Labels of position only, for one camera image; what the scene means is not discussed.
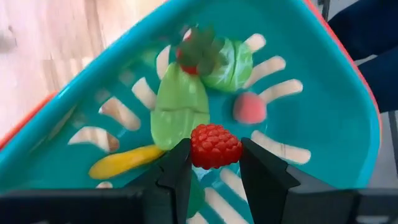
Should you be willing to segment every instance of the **wooden floor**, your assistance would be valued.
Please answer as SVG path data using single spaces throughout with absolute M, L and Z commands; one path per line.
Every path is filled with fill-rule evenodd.
M 0 0 L 0 137 L 165 0 Z

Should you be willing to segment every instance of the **pink peach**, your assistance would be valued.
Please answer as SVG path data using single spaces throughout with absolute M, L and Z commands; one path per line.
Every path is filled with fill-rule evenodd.
M 266 104 L 255 93 L 245 92 L 235 100 L 233 114 L 240 123 L 261 123 L 267 116 Z

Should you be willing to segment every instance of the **toy strawberry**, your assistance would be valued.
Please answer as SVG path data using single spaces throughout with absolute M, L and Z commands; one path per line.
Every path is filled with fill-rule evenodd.
M 222 125 L 201 124 L 191 133 L 192 164 L 204 169 L 219 168 L 238 162 L 242 143 Z
M 226 65 L 226 57 L 220 53 L 224 39 L 216 39 L 212 27 L 200 30 L 191 28 L 191 34 L 177 49 L 177 62 L 184 72 L 191 75 L 210 75 L 213 70 Z

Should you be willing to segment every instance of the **basket slot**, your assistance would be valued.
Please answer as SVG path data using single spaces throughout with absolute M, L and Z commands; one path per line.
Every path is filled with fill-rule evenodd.
M 140 119 L 115 97 L 107 100 L 99 109 L 99 113 L 112 116 L 130 131 L 138 130 L 141 127 Z
M 156 72 L 159 79 L 163 79 L 166 74 L 166 69 L 169 66 L 169 55 L 171 46 L 166 46 L 156 58 Z
M 247 44 L 254 53 L 265 46 L 266 39 L 261 34 L 253 34 L 247 40 L 245 40 L 244 43 Z
M 126 132 L 126 128 L 114 118 L 99 113 L 90 116 L 87 126 L 103 128 L 113 136 L 119 136 L 121 133 Z
M 210 223 L 224 223 L 223 219 L 207 203 L 200 209 L 200 214 Z
M 249 88 L 260 79 L 285 69 L 286 61 L 281 56 L 274 56 L 263 61 L 253 68 L 250 78 L 243 85 L 243 88 Z
M 215 189 L 211 187 L 205 188 L 205 200 L 225 223 L 247 223 Z
M 117 82 L 112 86 L 111 92 L 114 97 L 129 108 L 141 121 L 149 120 L 149 109 L 134 95 L 131 87 L 127 88 Z
M 105 152 L 113 152 L 119 148 L 119 140 L 109 134 L 105 129 L 87 126 L 81 128 L 68 142 L 76 144 L 90 142 Z
M 61 129 L 65 128 L 67 126 L 67 121 L 72 117 L 73 113 L 75 112 L 76 106 L 72 107 L 72 109 L 65 114 L 65 116 L 54 126 L 54 128 L 51 130 L 51 132 L 48 135 L 48 139 L 54 138 L 60 131 Z
M 196 212 L 192 218 L 187 220 L 187 224 L 208 224 L 208 222 L 199 212 Z
M 185 39 L 188 38 L 190 35 L 191 35 L 191 29 L 188 29 L 188 30 L 185 32 L 185 34 L 184 34 L 184 36 L 182 37 L 182 39 L 185 40 Z
M 229 204 L 229 206 L 231 206 L 231 208 L 236 210 L 239 213 L 239 215 L 241 215 L 242 218 L 245 219 L 246 222 L 248 222 L 248 223 L 253 222 L 247 201 L 245 201 L 241 197 L 239 197 L 226 184 L 217 185 L 214 189 L 217 191 L 217 193 L 222 198 L 224 198 L 228 202 L 228 204 Z
M 274 155 L 296 164 L 306 164 L 311 158 L 309 150 L 276 142 L 258 130 L 253 131 L 251 140 Z
M 248 201 L 246 193 L 244 192 L 242 179 L 234 174 L 229 169 L 222 169 L 220 172 L 221 180 L 232 189 L 241 199 Z
M 134 74 L 130 70 L 126 70 L 119 74 L 119 81 L 125 86 L 132 86 L 135 82 Z
M 303 84 L 296 80 L 287 80 L 285 82 L 276 84 L 259 94 L 260 98 L 268 104 L 280 97 L 289 96 L 303 91 Z
M 97 189 L 111 189 L 113 188 L 113 184 L 109 181 L 103 181 L 99 183 L 95 188 Z
M 132 87 L 131 91 L 148 109 L 155 109 L 156 94 L 149 88 L 144 77 L 140 78 Z
M 133 66 L 131 66 L 131 70 L 134 74 L 140 75 L 138 78 L 146 77 L 146 82 L 149 88 L 157 93 L 160 85 L 160 80 L 156 78 L 157 72 L 155 63 L 153 67 L 148 66 L 145 63 L 135 63 Z

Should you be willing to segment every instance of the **yellow banana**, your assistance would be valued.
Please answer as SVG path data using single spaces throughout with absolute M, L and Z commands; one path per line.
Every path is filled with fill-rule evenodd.
M 148 164 L 159 158 L 164 152 L 156 145 L 150 145 L 112 154 L 96 162 L 88 174 L 93 179 L 108 179 L 132 168 Z

